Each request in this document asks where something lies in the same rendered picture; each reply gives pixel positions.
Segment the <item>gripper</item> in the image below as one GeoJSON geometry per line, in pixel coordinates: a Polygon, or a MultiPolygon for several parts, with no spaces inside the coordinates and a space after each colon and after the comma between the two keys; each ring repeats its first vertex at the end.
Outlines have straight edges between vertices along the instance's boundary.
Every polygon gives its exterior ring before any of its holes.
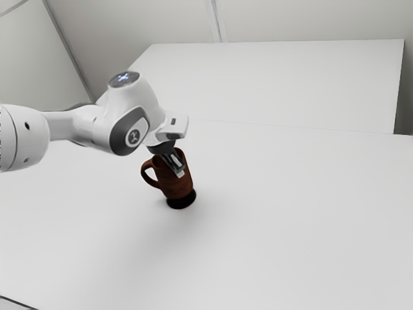
{"type": "Polygon", "coordinates": [[[148,151],[153,155],[162,156],[163,161],[172,172],[182,178],[185,175],[185,162],[174,150],[175,142],[162,142],[158,145],[148,146],[148,151]]]}

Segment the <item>brown ceramic mug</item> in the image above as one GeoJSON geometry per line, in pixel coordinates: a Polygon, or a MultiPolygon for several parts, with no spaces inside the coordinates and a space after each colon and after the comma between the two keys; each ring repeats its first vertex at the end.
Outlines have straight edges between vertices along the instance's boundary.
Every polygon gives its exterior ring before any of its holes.
{"type": "Polygon", "coordinates": [[[178,147],[175,147],[174,150],[185,164],[184,175],[178,177],[160,155],[154,155],[142,164],[141,176],[147,184],[163,193],[169,207],[184,209],[195,201],[196,191],[194,190],[185,153],[178,147]]]}

